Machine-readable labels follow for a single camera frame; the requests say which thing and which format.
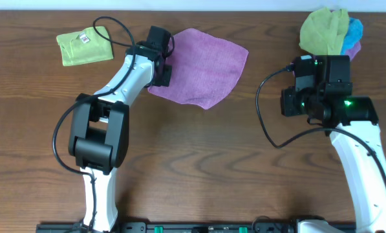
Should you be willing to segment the large pink cloth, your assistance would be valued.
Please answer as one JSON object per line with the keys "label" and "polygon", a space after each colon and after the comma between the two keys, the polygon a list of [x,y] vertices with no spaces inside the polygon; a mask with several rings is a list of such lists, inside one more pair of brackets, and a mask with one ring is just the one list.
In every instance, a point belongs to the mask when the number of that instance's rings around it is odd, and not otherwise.
{"label": "large pink cloth", "polygon": [[151,86],[149,93],[178,104],[210,109],[236,86],[249,52],[244,47],[194,28],[174,35],[175,49],[167,87]]}

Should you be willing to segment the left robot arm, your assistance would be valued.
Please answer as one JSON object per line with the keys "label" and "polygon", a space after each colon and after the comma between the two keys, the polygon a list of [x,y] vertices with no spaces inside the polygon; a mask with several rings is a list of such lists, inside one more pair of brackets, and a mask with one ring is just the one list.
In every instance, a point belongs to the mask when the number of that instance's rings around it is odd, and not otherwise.
{"label": "left robot arm", "polygon": [[141,90],[169,85],[166,59],[175,48],[170,32],[152,26],[147,39],[130,46],[107,85],[93,96],[80,94],[73,110],[69,153],[85,183],[82,232],[112,232],[118,218],[116,172],[129,147],[129,110]]}

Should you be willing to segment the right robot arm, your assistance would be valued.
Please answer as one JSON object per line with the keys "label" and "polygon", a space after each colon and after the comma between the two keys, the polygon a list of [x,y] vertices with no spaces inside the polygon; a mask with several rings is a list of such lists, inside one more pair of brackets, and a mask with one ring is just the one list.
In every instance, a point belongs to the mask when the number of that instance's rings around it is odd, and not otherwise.
{"label": "right robot arm", "polygon": [[293,86],[281,93],[286,117],[318,120],[343,165],[356,232],[386,232],[386,159],[379,118],[368,96],[354,96],[350,58],[301,56],[290,64]]}

